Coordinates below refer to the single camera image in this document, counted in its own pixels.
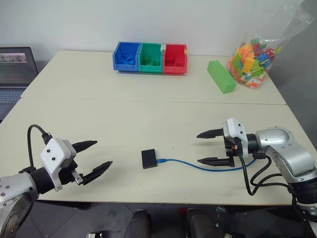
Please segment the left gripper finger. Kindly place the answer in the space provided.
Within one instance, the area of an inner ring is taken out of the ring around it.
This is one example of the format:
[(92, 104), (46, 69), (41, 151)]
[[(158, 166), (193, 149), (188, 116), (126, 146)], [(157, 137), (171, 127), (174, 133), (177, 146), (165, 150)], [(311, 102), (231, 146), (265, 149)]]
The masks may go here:
[(83, 185), (87, 185), (88, 183), (92, 182), (96, 178), (100, 177), (111, 165), (113, 161), (107, 161), (98, 167), (94, 168), (91, 173), (83, 176)]
[(72, 147), (75, 149), (76, 152), (82, 152), (95, 144), (97, 144), (97, 141), (87, 140), (87, 141), (74, 143), (72, 144)]

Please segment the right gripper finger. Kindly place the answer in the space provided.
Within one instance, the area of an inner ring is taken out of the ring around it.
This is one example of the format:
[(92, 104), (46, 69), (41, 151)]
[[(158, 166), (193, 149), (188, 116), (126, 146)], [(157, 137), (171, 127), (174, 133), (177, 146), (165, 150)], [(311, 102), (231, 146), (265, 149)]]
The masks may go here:
[(205, 132), (200, 133), (197, 135), (197, 138), (209, 139), (209, 138), (216, 138), (218, 136), (223, 136), (223, 129), (212, 129)]
[(230, 159), (219, 159), (218, 157), (208, 157), (197, 160), (197, 162), (208, 166), (230, 166)]

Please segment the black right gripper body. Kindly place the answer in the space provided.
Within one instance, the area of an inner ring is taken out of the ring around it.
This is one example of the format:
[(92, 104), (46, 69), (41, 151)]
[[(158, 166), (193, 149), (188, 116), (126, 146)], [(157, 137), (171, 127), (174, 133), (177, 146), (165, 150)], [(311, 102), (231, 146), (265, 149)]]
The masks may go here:
[(241, 139), (239, 139), (238, 137), (234, 137), (234, 138), (223, 137), (223, 139), (224, 139), (226, 155), (229, 161), (229, 166), (235, 167), (234, 157), (239, 157), (240, 155), (242, 155)]

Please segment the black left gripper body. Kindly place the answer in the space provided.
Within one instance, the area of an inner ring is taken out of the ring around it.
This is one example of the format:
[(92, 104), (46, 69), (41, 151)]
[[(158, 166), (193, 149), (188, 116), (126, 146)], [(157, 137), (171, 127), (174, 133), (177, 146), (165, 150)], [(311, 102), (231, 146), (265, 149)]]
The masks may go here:
[(67, 167), (59, 171), (58, 176), (62, 185), (66, 185), (70, 182), (76, 182), (78, 185), (84, 183), (82, 176), (76, 171), (77, 167), (77, 163), (72, 161)]

